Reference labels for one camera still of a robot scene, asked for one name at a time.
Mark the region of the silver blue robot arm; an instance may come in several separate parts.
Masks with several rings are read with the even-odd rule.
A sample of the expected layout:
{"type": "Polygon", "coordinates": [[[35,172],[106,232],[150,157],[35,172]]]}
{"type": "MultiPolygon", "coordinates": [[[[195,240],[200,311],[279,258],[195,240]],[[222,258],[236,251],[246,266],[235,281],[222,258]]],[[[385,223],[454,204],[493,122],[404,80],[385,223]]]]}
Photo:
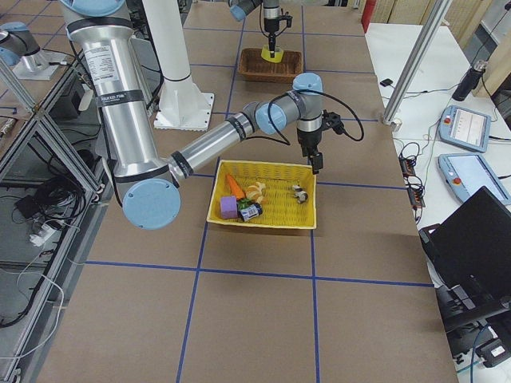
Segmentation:
{"type": "Polygon", "coordinates": [[[269,57],[276,57],[276,37],[279,32],[280,7],[277,0],[242,0],[228,3],[231,15],[238,22],[243,21],[252,11],[259,8],[263,15],[263,34],[268,39],[269,57]]]}
{"type": "Polygon", "coordinates": [[[69,39],[84,51],[107,132],[105,143],[117,159],[113,178],[121,207],[134,226],[156,230],[170,224],[180,210],[180,182],[257,131],[270,136],[296,124],[302,153],[313,172],[323,167],[318,149],[323,128],[319,98],[323,84],[318,75],[298,75],[291,91],[268,103],[246,105],[240,113],[164,158],[153,140],[126,3],[63,1],[61,10],[69,39]]]}

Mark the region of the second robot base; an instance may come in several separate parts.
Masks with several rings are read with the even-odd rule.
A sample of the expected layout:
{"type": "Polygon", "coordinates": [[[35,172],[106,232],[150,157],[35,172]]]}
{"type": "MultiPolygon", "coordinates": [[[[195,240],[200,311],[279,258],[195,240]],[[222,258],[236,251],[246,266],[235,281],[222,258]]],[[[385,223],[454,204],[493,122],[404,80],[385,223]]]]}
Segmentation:
{"type": "Polygon", "coordinates": [[[49,81],[56,71],[23,22],[1,25],[1,59],[20,80],[49,81]]]}

